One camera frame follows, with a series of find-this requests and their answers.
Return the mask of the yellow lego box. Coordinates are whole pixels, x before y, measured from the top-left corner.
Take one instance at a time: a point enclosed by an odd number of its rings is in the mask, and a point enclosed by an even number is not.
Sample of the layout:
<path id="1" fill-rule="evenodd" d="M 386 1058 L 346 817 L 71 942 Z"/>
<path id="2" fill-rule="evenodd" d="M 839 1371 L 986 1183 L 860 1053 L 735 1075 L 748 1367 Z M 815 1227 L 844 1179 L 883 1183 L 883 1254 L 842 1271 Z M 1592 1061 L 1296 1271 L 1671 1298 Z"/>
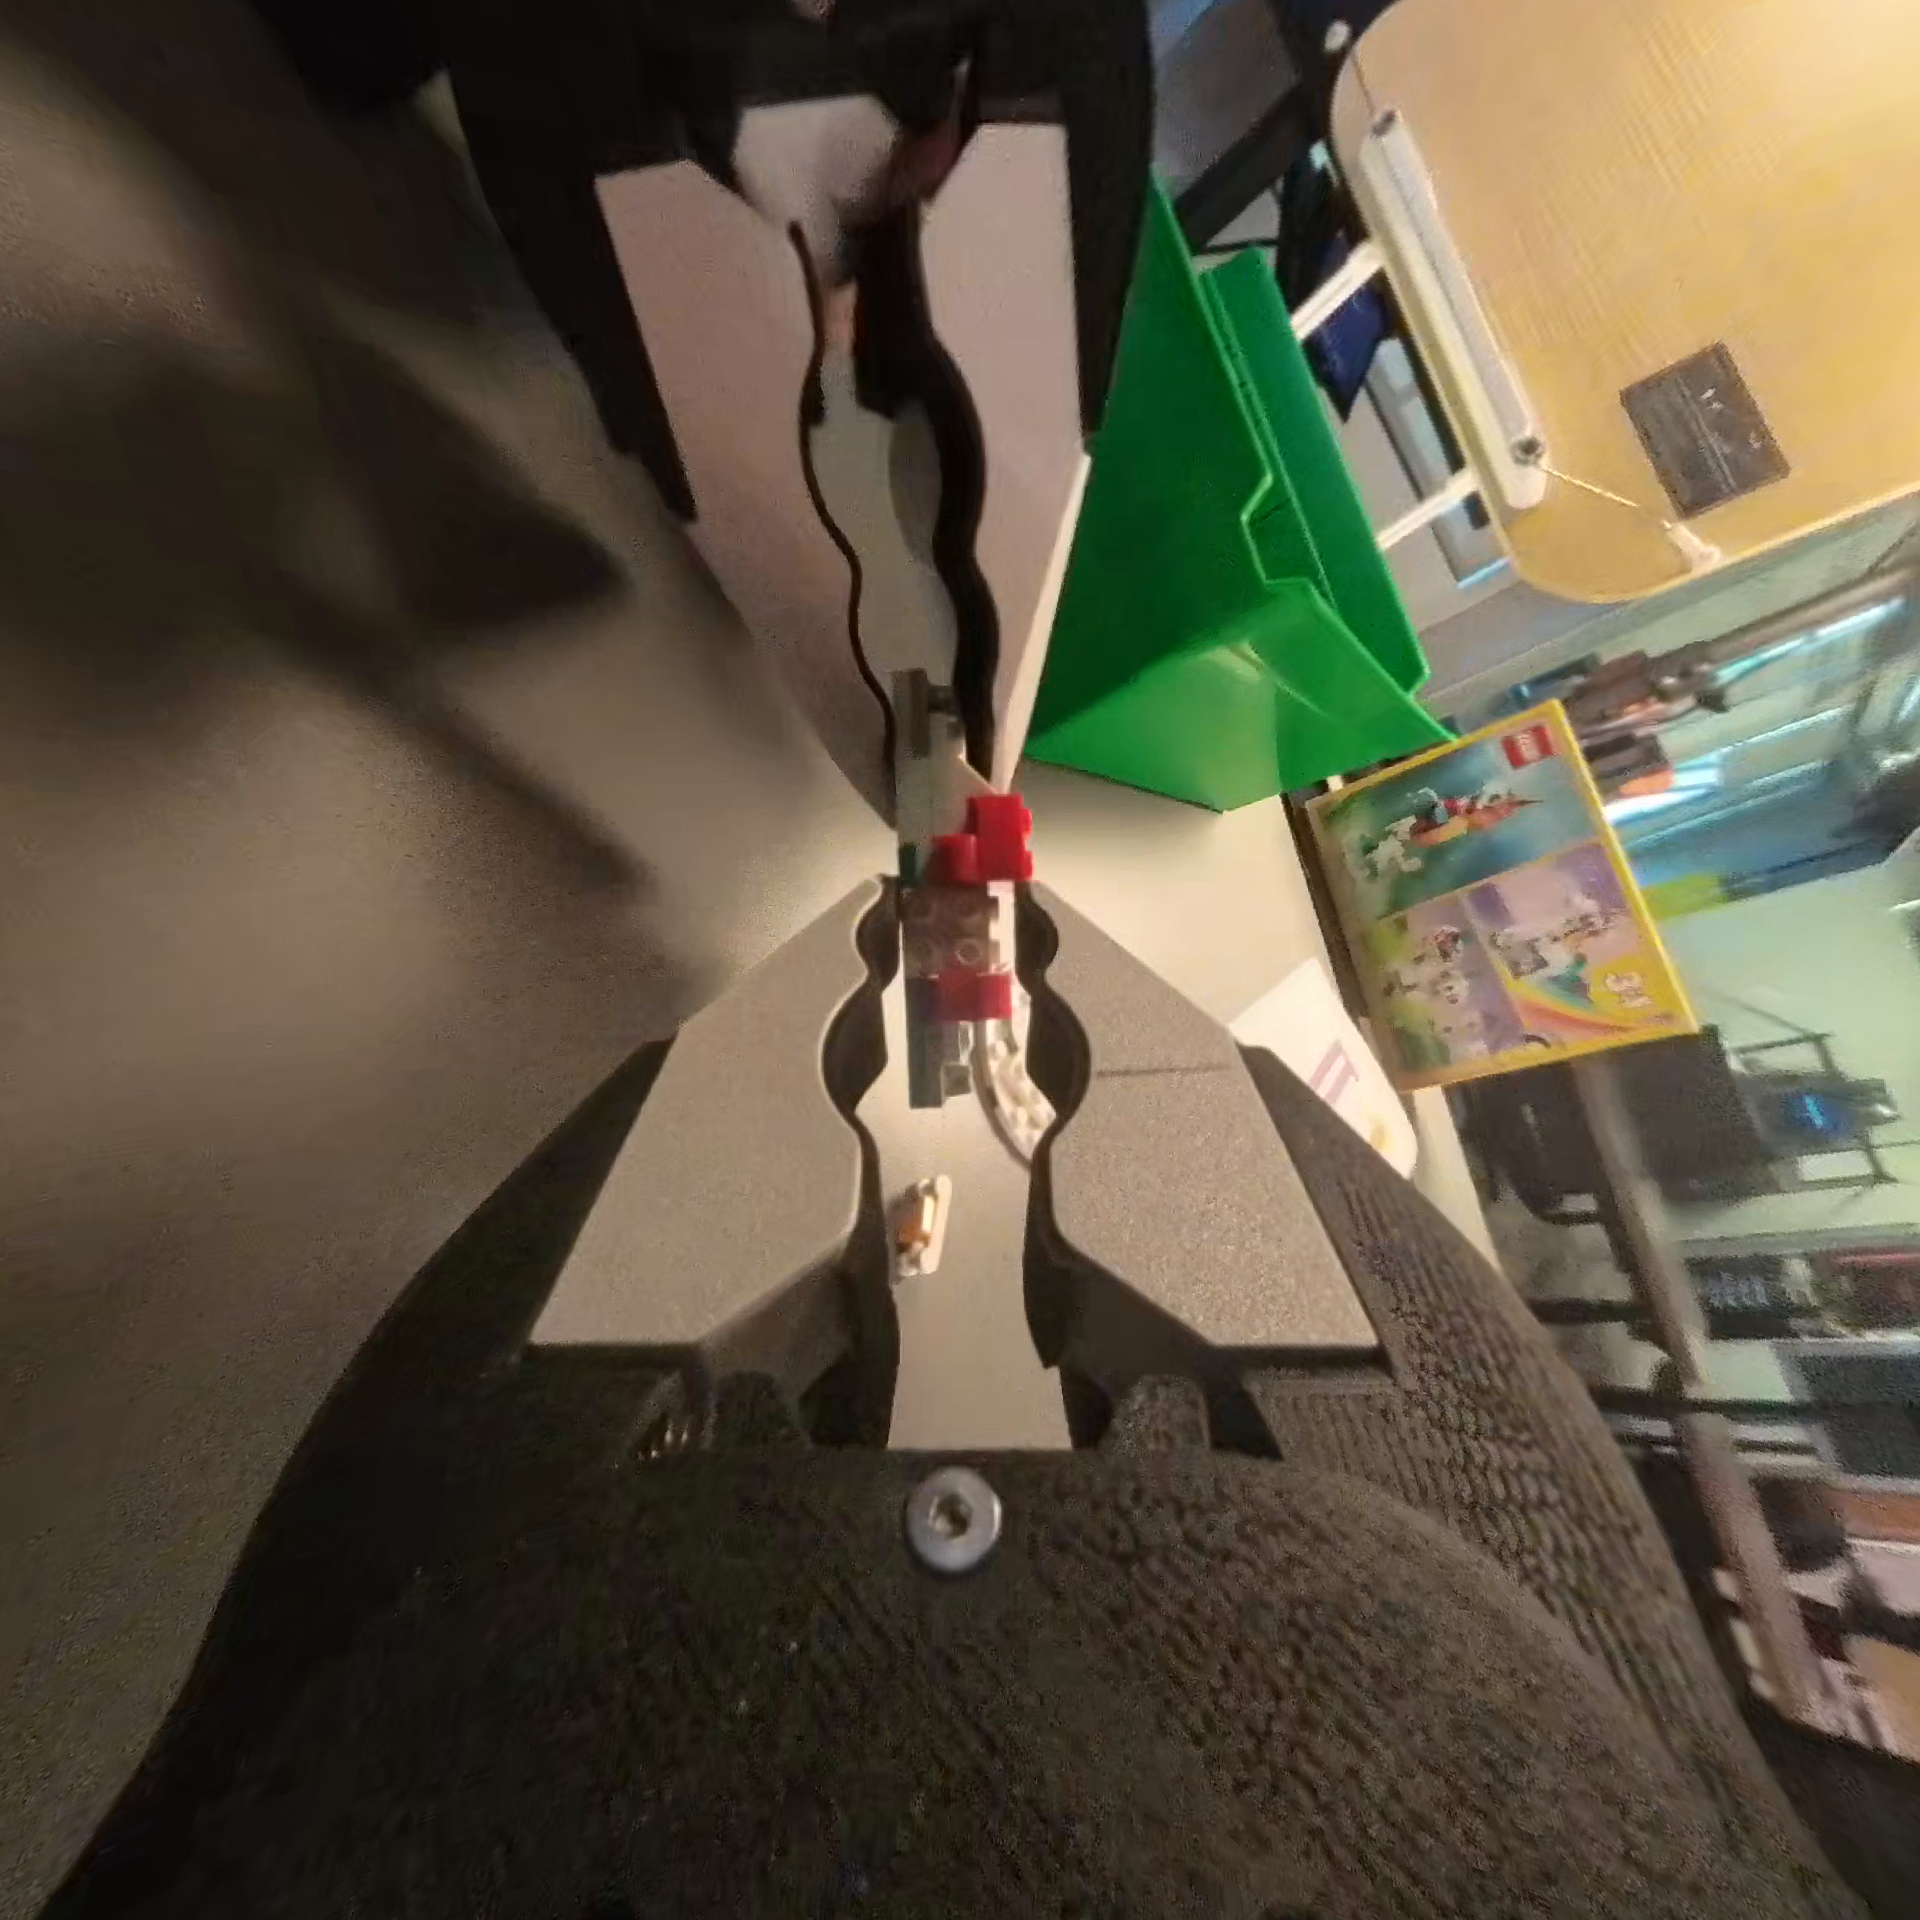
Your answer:
<path id="1" fill-rule="evenodd" d="M 1558 702 L 1351 781 L 1308 817 L 1399 1089 L 1700 1033 Z"/>

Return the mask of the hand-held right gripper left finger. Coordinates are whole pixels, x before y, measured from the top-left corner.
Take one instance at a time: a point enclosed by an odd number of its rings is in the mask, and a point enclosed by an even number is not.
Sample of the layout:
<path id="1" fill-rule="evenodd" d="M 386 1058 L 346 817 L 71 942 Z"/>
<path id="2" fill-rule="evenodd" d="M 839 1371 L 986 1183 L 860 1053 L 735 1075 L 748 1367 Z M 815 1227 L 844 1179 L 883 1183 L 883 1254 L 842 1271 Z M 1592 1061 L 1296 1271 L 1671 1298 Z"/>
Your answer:
<path id="1" fill-rule="evenodd" d="M 896 902 L 860 880 L 684 1022 L 540 1317 L 542 1353 L 894 1359 L 877 1147 Z"/>

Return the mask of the multicolour lego model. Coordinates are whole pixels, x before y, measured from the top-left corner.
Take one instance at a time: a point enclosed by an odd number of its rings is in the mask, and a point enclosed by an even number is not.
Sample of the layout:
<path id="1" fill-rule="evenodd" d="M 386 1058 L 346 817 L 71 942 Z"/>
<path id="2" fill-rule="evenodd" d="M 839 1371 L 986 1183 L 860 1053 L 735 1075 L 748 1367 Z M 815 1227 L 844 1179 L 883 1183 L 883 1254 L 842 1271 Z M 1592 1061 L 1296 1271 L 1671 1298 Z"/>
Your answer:
<path id="1" fill-rule="evenodd" d="M 912 1106 L 932 1113 L 975 1102 L 974 1025 L 1022 1035 L 1014 907 L 1036 871 L 1032 817 L 972 766 L 950 688 L 912 669 L 894 675 L 892 706 L 904 1078 Z"/>

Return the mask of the round white lego plate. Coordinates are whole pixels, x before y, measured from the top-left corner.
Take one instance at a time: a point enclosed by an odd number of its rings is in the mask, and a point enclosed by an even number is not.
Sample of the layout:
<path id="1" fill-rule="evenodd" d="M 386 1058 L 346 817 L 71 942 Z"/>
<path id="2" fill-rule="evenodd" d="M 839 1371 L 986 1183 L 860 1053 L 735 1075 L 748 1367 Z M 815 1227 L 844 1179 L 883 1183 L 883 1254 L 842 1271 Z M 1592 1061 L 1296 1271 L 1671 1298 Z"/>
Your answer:
<path id="1" fill-rule="evenodd" d="M 1031 1169 L 1055 1113 L 1029 1070 L 1013 1022 L 979 1022 L 970 1050 L 975 1102 L 1007 1158 Z"/>

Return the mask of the white instruction booklet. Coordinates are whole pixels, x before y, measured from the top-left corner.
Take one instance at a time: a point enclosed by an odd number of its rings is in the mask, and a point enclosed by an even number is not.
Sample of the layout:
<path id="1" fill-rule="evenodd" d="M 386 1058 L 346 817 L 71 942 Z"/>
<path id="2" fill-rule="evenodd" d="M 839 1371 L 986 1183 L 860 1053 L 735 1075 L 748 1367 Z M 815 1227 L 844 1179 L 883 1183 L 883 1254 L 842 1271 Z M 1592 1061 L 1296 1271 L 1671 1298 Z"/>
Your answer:
<path id="1" fill-rule="evenodd" d="M 1420 1138 L 1408 1104 L 1347 1010 L 1327 965 L 1304 959 L 1230 1022 L 1231 1038 L 1288 1067 L 1399 1177 L 1412 1177 Z"/>

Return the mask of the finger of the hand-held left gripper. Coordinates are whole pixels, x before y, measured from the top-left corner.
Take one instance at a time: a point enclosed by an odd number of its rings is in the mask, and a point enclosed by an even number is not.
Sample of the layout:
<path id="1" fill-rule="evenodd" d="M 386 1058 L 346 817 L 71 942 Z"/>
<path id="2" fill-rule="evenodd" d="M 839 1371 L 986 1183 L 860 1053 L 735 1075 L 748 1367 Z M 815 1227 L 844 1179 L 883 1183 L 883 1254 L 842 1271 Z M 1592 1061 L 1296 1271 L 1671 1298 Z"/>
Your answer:
<path id="1" fill-rule="evenodd" d="M 1013 786 L 1083 493 L 1088 432 L 1064 133 L 982 123 L 854 277 L 854 394 L 896 423 L 892 489 L 966 760 Z"/>
<path id="2" fill-rule="evenodd" d="M 856 641 L 860 565 L 810 461 L 822 335 L 804 247 L 691 161 L 598 186 L 691 545 L 831 763 L 892 824 L 892 721 Z"/>

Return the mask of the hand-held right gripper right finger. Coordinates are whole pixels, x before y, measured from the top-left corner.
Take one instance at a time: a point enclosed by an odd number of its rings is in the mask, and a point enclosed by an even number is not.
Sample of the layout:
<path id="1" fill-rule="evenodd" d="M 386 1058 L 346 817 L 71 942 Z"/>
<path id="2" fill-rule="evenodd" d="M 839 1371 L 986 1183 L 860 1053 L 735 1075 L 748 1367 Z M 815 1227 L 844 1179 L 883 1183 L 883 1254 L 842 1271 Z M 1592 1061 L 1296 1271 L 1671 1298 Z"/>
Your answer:
<path id="1" fill-rule="evenodd" d="M 1372 1370 L 1382 1350 L 1230 1029 L 1024 888 L 1024 1315 L 1054 1370 Z"/>

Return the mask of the green plastic bin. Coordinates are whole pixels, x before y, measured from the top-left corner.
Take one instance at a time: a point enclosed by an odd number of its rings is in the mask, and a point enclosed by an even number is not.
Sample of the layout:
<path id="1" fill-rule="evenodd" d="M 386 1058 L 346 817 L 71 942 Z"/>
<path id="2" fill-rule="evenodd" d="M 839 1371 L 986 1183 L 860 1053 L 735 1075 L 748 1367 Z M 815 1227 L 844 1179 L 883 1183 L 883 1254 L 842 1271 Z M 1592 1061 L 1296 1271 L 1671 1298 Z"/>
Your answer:
<path id="1" fill-rule="evenodd" d="M 1230 813 L 1448 745 L 1427 680 L 1271 270 L 1152 184 L 1024 757 Z"/>

